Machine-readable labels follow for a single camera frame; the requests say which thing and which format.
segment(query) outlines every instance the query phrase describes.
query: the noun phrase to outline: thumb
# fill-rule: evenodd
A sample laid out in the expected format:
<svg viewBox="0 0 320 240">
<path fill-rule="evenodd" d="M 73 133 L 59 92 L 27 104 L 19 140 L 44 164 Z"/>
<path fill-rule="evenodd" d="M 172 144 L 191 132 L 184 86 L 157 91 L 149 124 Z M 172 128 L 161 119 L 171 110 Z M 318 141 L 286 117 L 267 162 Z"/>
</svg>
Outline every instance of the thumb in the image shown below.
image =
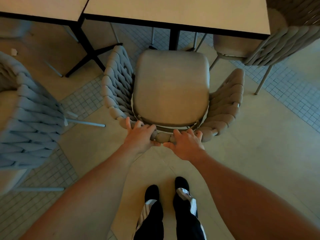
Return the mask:
<svg viewBox="0 0 320 240">
<path fill-rule="evenodd" d="M 171 142 L 165 142 L 165 143 L 163 143 L 163 146 L 166 148 L 170 148 L 173 151 L 174 151 L 174 149 L 176 149 L 176 146 Z"/>
</svg>

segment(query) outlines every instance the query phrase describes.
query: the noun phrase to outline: table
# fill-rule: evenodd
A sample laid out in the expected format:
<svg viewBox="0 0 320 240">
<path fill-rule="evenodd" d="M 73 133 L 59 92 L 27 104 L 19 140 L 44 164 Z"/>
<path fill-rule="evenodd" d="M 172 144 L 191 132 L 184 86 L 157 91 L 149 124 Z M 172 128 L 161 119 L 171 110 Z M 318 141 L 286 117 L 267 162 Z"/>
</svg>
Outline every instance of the table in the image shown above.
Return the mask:
<svg viewBox="0 0 320 240">
<path fill-rule="evenodd" d="M 88 0 L 0 0 L 0 17 L 69 26 L 87 55 L 65 76 L 69 77 L 90 60 L 94 60 L 104 71 L 106 68 L 98 55 L 122 43 L 94 50 L 81 29 L 84 21 L 82 13 L 87 2 Z"/>
<path fill-rule="evenodd" d="M 264 40 L 270 35 L 266 0 L 89 0 L 86 19 L 169 28 L 169 49 L 180 30 Z"/>
</svg>

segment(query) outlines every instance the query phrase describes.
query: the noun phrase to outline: person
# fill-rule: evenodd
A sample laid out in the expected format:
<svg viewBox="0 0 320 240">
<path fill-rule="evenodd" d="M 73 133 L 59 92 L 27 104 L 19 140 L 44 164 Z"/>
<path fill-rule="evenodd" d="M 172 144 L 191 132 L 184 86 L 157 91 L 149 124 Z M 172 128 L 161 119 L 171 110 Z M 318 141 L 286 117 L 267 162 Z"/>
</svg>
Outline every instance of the person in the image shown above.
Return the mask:
<svg viewBox="0 0 320 240">
<path fill-rule="evenodd" d="M 126 125 L 128 135 L 119 149 L 68 188 L 21 239 L 106 239 L 130 165 L 138 153 L 160 146 L 150 141 L 155 125 L 142 125 L 138 121 L 131 129 L 129 118 Z M 320 239 L 319 228 L 286 201 L 209 156 L 201 144 L 200 131 L 195 135 L 191 129 L 181 133 L 174 130 L 174 136 L 176 145 L 169 142 L 163 145 L 199 171 L 236 240 Z M 187 181 L 178 177 L 175 187 L 177 239 L 205 239 Z M 149 202 L 144 207 L 148 216 L 138 220 L 134 240 L 163 239 L 163 212 L 156 185 L 147 189 L 145 200 Z"/>
</svg>

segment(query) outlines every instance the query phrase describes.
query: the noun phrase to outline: person's left arm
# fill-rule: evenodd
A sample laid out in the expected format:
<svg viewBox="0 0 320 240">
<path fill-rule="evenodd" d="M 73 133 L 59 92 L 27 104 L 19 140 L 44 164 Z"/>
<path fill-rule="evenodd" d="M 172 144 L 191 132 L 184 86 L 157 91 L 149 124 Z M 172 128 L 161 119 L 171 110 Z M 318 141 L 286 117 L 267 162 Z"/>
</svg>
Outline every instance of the person's left arm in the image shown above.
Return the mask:
<svg viewBox="0 0 320 240">
<path fill-rule="evenodd" d="M 129 168 L 138 153 L 151 146 L 155 125 L 134 129 L 126 120 L 128 135 L 119 149 L 88 172 L 59 198 L 21 239 L 106 239 L 118 211 Z"/>
</svg>

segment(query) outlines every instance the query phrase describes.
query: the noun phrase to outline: forearm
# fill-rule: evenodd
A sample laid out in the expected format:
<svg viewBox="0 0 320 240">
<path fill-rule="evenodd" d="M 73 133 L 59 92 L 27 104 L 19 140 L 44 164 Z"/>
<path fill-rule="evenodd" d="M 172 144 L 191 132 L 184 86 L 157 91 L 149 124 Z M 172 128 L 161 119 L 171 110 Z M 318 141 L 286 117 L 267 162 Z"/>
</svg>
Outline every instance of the forearm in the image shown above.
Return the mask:
<svg viewBox="0 0 320 240">
<path fill-rule="evenodd" d="M 319 230 L 286 201 L 225 167 L 205 151 L 191 161 L 237 240 L 319 239 Z"/>
<path fill-rule="evenodd" d="M 105 239 L 135 156 L 121 146 L 67 189 L 22 239 Z"/>
</svg>

